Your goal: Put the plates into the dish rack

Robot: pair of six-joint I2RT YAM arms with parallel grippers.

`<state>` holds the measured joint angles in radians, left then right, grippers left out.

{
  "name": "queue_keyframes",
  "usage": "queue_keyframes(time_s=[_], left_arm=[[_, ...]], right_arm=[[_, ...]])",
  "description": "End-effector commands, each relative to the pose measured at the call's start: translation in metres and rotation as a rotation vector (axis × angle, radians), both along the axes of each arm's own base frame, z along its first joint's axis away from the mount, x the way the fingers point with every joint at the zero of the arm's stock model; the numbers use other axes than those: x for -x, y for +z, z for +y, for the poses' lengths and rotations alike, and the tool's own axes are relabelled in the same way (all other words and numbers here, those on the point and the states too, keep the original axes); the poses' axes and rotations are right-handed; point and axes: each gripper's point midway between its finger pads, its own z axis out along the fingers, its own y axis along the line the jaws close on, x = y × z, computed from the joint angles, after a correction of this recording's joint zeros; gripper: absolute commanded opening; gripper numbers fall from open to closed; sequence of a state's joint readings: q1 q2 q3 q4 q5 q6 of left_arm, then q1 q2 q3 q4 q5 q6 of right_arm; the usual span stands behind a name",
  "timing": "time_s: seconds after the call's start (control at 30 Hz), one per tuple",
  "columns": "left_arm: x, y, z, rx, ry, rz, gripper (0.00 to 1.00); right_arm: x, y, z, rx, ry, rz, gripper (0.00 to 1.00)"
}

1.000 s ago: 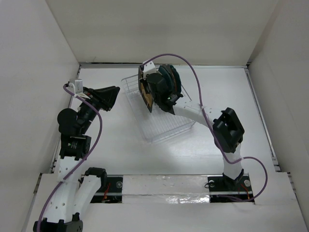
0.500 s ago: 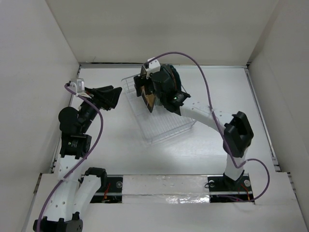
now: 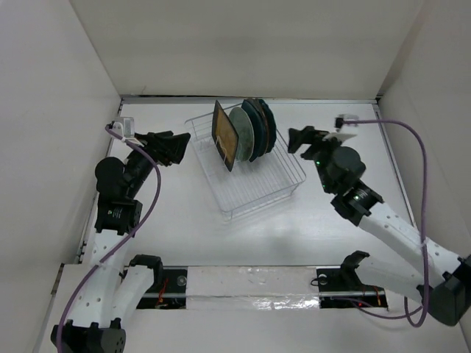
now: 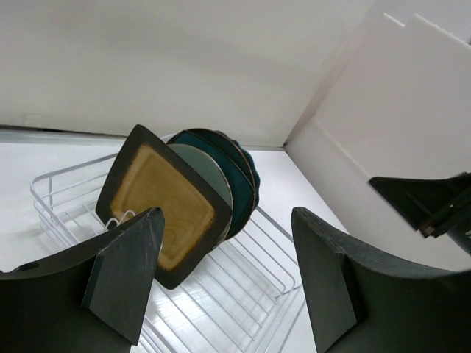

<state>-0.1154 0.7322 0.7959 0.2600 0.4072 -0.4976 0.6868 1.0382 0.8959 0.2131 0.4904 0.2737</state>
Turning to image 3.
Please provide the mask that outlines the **scalloped teal round plate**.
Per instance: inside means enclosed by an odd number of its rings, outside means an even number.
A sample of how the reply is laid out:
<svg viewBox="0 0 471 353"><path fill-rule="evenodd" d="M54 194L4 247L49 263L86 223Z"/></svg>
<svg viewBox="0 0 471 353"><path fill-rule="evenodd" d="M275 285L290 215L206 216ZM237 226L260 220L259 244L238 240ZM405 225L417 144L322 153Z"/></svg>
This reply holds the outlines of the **scalloped teal round plate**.
<svg viewBox="0 0 471 353"><path fill-rule="evenodd" d="M269 108L269 105L263 99L259 99L258 103L262 107L264 116L266 118L266 122L268 124L269 143L268 143L266 153L269 153L273 150L273 147L275 146L275 142L277 140L277 127L276 127L275 117L273 115L272 110Z"/></svg>

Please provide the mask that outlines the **teal square plate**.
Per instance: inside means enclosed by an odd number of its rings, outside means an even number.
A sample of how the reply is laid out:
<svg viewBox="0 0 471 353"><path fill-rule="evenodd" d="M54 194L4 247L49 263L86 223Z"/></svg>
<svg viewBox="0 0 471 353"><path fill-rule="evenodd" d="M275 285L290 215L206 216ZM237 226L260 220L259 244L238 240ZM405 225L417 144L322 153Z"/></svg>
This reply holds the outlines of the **teal square plate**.
<svg viewBox="0 0 471 353"><path fill-rule="evenodd" d="M252 106L250 99L243 100L241 107L249 116L254 132L254 149L251 157L249 158L249 161L253 162L259 157L258 154L261 152L261 144L263 142L262 123L260 121L259 115L257 114L257 111Z"/></svg>

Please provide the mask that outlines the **yellow square plate black rim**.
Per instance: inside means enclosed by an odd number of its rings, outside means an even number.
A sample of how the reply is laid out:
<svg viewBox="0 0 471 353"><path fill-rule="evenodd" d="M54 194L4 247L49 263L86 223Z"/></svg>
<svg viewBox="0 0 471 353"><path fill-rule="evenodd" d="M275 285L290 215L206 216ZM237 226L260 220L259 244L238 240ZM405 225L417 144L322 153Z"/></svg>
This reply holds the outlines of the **yellow square plate black rim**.
<svg viewBox="0 0 471 353"><path fill-rule="evenodd" d="M214 104L211 134L225 167L231 172L236 160L238 133L218 100Z"/></svg>

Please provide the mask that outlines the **mint floral round plate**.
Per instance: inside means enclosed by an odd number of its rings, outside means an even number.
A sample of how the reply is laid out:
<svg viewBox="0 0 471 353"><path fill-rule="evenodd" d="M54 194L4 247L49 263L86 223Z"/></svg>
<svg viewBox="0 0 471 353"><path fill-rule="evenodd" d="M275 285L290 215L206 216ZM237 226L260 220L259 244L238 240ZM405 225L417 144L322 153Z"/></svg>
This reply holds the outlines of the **mint floral round plate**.
<svg viewBox="0 0 471 353"><path fill-rule="evenodd" d="M255 148L255 133L252 122L241 107L234 107L230 111L229 119L238 134L236 159L240 162L246 162L252 156Z"/></svg>

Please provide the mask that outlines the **smooth teal round plate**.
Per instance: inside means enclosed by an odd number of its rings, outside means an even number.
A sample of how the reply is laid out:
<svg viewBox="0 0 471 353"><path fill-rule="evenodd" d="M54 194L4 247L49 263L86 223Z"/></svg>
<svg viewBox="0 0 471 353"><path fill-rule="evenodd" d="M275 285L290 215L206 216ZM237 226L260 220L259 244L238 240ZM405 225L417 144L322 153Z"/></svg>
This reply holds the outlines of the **smooth teal round plate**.
<svg viewBox="0 0 471 353"><path fill-rule="evenodd" d="M257 111L257 114L259 115L260 121L262 123L262 136L263 136L263 142L261 144L261 152L258 154L259 157L263 156L265 153L268 151L269 147L269 125L268 121L265 115L265 112L263 111L263 108L260 104L260 102L257 99L250 99L250 102L252 106L255 108Z"/></svg>

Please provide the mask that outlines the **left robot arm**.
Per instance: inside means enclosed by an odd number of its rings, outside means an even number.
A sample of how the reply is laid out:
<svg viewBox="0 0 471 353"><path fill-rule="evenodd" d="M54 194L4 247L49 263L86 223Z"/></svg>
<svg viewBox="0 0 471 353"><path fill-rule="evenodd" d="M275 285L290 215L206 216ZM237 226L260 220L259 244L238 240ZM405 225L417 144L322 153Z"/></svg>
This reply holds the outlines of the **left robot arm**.
<svg viewBox="0 0 471 353"><path fill-rule="evenodd" d="M128 264L124 261L161 187L156 187L145 213L136 199L138 191L150 172L160 184L159 167L181 163L191 136L171 131L121 135L112 125L105 130L132 151L124 160L106 157L95 167L98 202L90 268L52 329L51 342L58 352L122 352L125 327L145 292L166 287L160 257L139 254Z"/></svg>

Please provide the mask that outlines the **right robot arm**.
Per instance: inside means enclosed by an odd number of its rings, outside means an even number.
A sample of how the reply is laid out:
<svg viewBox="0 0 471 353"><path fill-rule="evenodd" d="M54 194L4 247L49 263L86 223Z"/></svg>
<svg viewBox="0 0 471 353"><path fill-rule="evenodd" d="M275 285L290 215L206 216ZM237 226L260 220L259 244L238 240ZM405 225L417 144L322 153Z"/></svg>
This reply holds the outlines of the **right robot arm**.
<svg viewBox="0 0 471 353"><path fill-rule="evenodd" d="M420 303L438 322L457 325L470 308L470 258L422 238L418 229L361 181L366 166L355 149L343 144L355 135L352 128L335 132L313 126L290 128L288 152L308 145L301 157L314 162L324 192L334 196L334 210L385 243L410 266L401 269L355 251L341 264L341 283L349 289L377 285Z"/></svg>

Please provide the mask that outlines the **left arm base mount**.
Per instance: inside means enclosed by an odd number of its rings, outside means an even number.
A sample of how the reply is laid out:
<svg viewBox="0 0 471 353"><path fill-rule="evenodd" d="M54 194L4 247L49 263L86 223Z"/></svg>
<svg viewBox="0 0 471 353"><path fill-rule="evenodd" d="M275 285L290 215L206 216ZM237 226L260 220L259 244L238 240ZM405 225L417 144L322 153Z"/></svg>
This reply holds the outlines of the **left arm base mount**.
<svg viewBox="0 0 471 353"><path fill-rule="evenodd" d="M179 310L186 308L186 267L165 267L160 257L137 254L120 273L121 279L127 276L132 267L144 265L154 271L154 283L138 303L138 310Z"/></svg>

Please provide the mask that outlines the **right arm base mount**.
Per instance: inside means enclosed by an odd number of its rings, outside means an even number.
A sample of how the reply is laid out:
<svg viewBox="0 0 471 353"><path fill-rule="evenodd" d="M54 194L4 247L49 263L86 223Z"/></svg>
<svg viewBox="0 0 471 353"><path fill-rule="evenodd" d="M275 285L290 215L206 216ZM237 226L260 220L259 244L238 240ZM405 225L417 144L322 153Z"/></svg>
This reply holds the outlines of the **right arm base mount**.
<svg viewBox="0 0 471 353"><path fill-rule="evenodd" d="M316 269L310 285L318 290L322 309L388 308L385 290L363 284L355 272L368 257L366 252L355 251L341 265Z"/></svg>

